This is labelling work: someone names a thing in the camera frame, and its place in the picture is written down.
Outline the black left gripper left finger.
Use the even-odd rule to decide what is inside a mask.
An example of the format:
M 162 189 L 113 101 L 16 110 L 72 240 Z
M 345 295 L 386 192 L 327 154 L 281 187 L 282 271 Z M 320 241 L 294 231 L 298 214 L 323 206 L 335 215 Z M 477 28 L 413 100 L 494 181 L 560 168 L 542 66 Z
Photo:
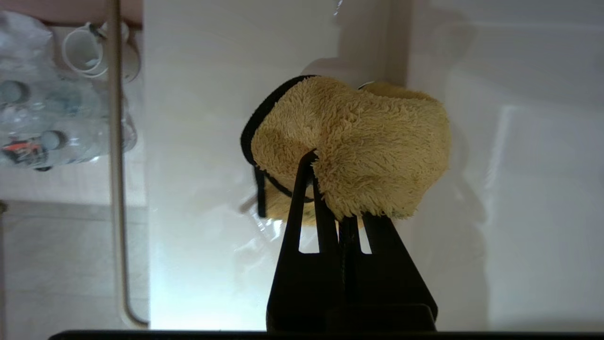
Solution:
M 268 331 L 345 331 L 345 290 L 335 217 L 319 198 L 317 155 L 304 155 L 296 175 L 283 243 L 266 307 Z M 300 252 L 306 189 L 315 193 L 317 253 Z

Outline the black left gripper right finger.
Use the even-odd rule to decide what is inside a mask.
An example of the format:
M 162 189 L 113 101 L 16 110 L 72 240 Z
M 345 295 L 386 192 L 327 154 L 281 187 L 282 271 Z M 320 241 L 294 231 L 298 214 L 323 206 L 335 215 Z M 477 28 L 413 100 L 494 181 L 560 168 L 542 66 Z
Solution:
M 435 331 L 438 307 L 390 218 L 362 216 L 370 254 L 362 252 L 356 217 L 339 223 L 345 304 L 339 327 L 350 331 Z

